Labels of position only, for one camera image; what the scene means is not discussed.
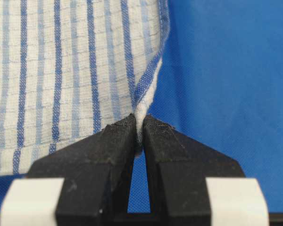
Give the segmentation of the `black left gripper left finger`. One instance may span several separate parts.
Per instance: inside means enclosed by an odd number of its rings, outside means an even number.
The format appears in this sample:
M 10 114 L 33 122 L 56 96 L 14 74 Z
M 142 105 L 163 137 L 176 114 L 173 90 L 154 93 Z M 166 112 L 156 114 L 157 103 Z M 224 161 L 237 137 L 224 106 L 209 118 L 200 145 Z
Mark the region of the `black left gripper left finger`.
M 63 178 L 55 211 L 60 226 L 103 226 L 128 208 L 136 146 L 133 114 L 30 167 L 28 178 Z

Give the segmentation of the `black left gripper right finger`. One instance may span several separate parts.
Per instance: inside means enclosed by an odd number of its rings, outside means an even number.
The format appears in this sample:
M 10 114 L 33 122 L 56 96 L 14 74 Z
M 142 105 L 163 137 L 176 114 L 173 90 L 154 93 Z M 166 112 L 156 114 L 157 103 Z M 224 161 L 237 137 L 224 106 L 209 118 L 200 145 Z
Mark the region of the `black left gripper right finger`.
M 209 226 L 206 178 L 243 178 L 239 163 L 151 115 L 142 131 L 151 212 L 162 226 Z

